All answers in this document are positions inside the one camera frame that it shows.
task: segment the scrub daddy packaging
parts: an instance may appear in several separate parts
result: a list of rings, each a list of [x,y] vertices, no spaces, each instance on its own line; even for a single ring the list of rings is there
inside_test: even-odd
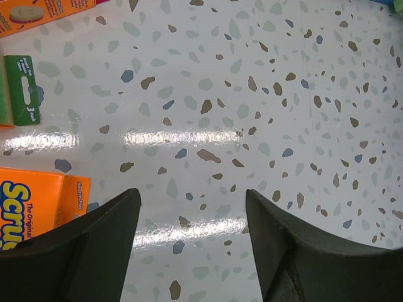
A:
[[[0,0],[0,38],[95,5],[96,0]]]
[[[84,215],[90,185],[87,177],[0,168],[0,250]]]

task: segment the terrazzo floor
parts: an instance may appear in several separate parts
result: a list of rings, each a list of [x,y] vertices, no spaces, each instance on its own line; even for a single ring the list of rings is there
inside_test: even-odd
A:
[[[403,245],[403,20],[368,0],[112,0],[0,43],[33,57],[42,125],[0,165],[143,207],[122,301],[259,302],[244,195]]]

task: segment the blue speck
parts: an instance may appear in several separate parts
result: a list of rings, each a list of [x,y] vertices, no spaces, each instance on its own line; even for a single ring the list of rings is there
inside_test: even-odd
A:
[[[294,23],[291,20],[286,19],[285,23],[287,23],[290,28],[294,28]]]
[[[360,163],[363,160],[363,155],[362,154],[355,155],[354,160],[357,163]]]
[[[352,224],[352,220],[347,220],[343,223],[343,228],[350,228],[351,224]]]
[[[184,242],[182,240],[177,241],[173,247],[174,255],[182,253],[183,248],[184,248]]]
[[[187,155],[188,155],[187,149],[183,148],[178,152],[178,154],[175,155],[175,158],[176,159],[182,159],[183,157],[185,157]]]
[[[162,107],[163,110],[168,110],[174,103],[175,103],[174,100],[169,101],[168,103],[166,103],[166,104]]]
[[[122,76],[120,77],[120,79],[124,83],[129,83],[131,80],[133,80],[133,78],[134,78],[134,72],[132,70],[125,70]]]
[[[316,43],[322,44],[322,42],[323,42],[323,37],[321,35],[317,36],[316,37]]]
[[[283,152],[283,157],[289,157],[289,156],[291,156],[291,155],[293,155],[293,154],[294,154],[294,150],[292,150],[292,149],[290,149],[290,148],[287,148],[287,149],[285,149],[284,152]]]
[[[193,195],[191,193],[186,193],[187,200],[193,200]]]
[[[303,80],[303,79],[301,80],[301,85],[302,85],[302,87],[304,87],[306,89],[309,88],[309,83],[307,81]]]

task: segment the brown speck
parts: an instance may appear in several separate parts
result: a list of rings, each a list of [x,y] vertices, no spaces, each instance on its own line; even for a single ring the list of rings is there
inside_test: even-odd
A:
[[[98,23],[101,23],[102,25],[106,25],[106,20],[104,17],[102,16],[98,16],[95,18],[95,21],[97,21]]]
[[[134,164],[132,162],[125,162],[124,164],[120,165],[120,172],[126,172],[130,170],[131,167],[133,167]]]
[[[14,151],[14,149],[8,149],[8,150],[3,152],[3,155],[10,156],[13,153],[13,151]]]
[[[281,96],[283,94],[283,88],[279,82],[275,82],[275,84],[273,85],[273,89],[275,90],[275,94],[277,96]]]
[[[199,157],[201,159],[204,159],[206,162],[209,160],[212,160],[213,162],[215,162],[217,164],[221,163],[220,157],[215,156],[213,153],[207,151],[206,149],[201,149],[201,150],[197,151],[197,155],[199,155]]]
[[[183,216],[179,216],[179,224],[181,225],[181,228],[191,227],[190,221]]]
[[[334,101],[334,105],[336,106],[336,109],[337,109],[338,112],[340,113],[340,112],[341,112],[341,102],[340,102],[338,99],[336,99],[336,100]]]
[[[168,29],[169,29],[169,31],[171,32],[171,33],[176,33],[177,32],[177,28],[175,27],[175,26],[173,26],[173,25],[168,25]]]
[[[242,234],[248,234],[249,233],[249,227],[245,226],[244,229],[242,230]]]
[[[321,97],[320,96],[314,96],[314,103],[315,103],[316,107],[318,107],[318,108],[322,107]]]
[[[302,193],[298,193],[297,194],[297,204],[299,208],[302,208],[302,206],[304,205],[304,201],[305,201],[305,196]]]
[[[358,125],[360,124],[360,122],[358,120],[356,120],[355,118],[350,118],[350,123],[351,123],[351,126],[353,126],[354,128],[357,128]]]
[[[272,200],[276,203],[276,202],[279,201],[280,198],[281,198],[281,192],[280,192],[279,190],[276,190],[276,191],[273,193],[273,196],[272,196],[271,198],[272,198]]]
[[[217,98],[217,105],[219,105],[221,108],[225,107],[225,104],[219,98]]]
[[[289,74],[287,74],[287,76],[285,77],[286,81],[294,81],[297,77],[295,76],[295,74],[293,74],[292,72],[290,72]]]
[[[161,167],[158,169],[158,174],[165,174],[166,173],[166,169],[164,167]]]
[[[109,125],[105,125],[105,126],[102,126],[102,127],[99,129],[99,132],[102,133],[102,134],[107,134],[107,133],[109,132],[109,129],[110,129],[110,126],[109,126]]]
[[[195,5],[195,6],[202,6],[204,5],[204,1],[203,0],[191,0],[190,5]]]
[[[347,28],[347,27],[348,27],[348,22],[345,21],[345,20],[343,20],[342,22],[340,22],[339,26],[340,26],[341,28]]]
[[[255,83],[255,81],[254,81],[252,76],[249,76],[249,80],[247,80],[247,86],[249,87],[249,89],[251,91],[258,90],[258,87],[256,86],[256,83]]]
[[[152,82],[154,82],[156,80],[156,77],[146,77],[143,81],[141,81],[140,85],[141,88],[144,90],[147,90],[148,87],[150,86],[150,84]]]
[[[333,177],[333,186],[335,186],[335,187],[340,186],[339,174],[337,174],[337,173]]]
[[[222,178],[222,174],[221,173],[217,173],[213,175],[214,179],[220,180]]]
[[[348,47],[354,52],[356,52],[358,50],[357,44],[353,41],[348,42]]]
[[[213,104],[212,104],[211,100],[205,99],[203,106],[201,107],[200,113],[204,115],[205,113],[208,113],[212,108],[213,108]]]
[[[350,165],[347,161],[341,159],[341,163],[343,164],[343,166],[347,167]]]
[[[233,160],[232,160],[232,163],[234,164],[234,166],[236,166],[236,167],[238,167],[238,168],[245,168],[245,166],[242,165],[242,163],[241,163],[239,160],[237,160],[237,159],[233,159]]]
[[[307,33],[304,35],[304,38],[309,38],[312,36],[312,30],[308,30]]]
[[[370,83],[368,83],[368,82],[363,85],[363,90],[364,90],[365,93],[368,92],[369,87],[370,87]]]
[[[358,189],[358,181],[355,180],[353,181],[353,190],[357,190]]]
[[[368,140],[363,140],[362,142],[360,142],[360,147],[361,147],[362,149],[365,149],[366,146],[368,146]]]
[[[137,6],[137,3],[139,3],[139,0],[128,0],[128,3],[130,5],[130,10],[132,11],[132,13],[134,12],[134,9]]]
[[[249,131],[247,132],[247,134],[249,135],[254,135],[256,133],[256,127],[252,127],[251,129],[249,129]]]
[[[177,280],[171,283],[169,292],[171,293],[171,300],[179,300],[179,297],[181,296],[181,286]]]
[[[172,126],[171,120],[169,118],[164,118],[162,122],[166,126]]]
[[[260,45],[260,48],[262,48],[262,50],[264,52],[269,52],[269,48],[265,44],[263,44],[262,42],[259,41],[259,45]]]
[[[403,219],[403,212],[401,212],[401,211],[392,210],[392,214],[400,219]]]

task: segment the scrub daddy box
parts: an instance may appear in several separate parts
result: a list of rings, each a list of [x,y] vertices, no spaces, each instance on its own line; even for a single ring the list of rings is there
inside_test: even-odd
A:
[[[0,0],[0,37],[94,7],[96,0]]]
[[[84,215],[90,185],[87,177],[0,168],[0,250]]]

